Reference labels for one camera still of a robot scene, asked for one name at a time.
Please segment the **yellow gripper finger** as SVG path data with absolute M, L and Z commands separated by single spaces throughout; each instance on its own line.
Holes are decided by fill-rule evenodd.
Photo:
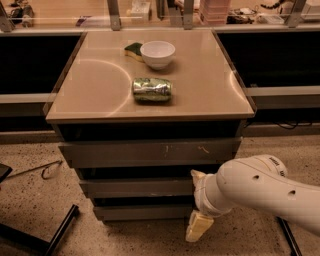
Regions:
M 214 219 L 206 216 L 197 210 L 193 210 L 188 227 L 186 230 L 185 239 L 187 242 L 196 242 L 202 235 L 213 225 Z
M 206 176 L 206 174 L 204 172 L 192 169 L 191 176 L 192 176 L 193 184 L 196 185 L 201 178 Z

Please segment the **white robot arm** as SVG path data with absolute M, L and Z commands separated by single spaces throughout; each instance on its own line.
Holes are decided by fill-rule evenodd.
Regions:
M 191 172 L 196 209 L 186 240 L 196 242 L 214 220 L 237 206 L 270 213 L 320 235 L 320 187 L 287 177 L 283 162 L 255 155 L 225 162 L 214 174 Z

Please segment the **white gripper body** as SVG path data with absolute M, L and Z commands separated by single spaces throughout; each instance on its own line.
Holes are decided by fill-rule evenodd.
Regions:
M 216 174 L 206 174 L 194 187 L 195 204 L 202 214 L 216 218 L 234 208 L 219 190 Z

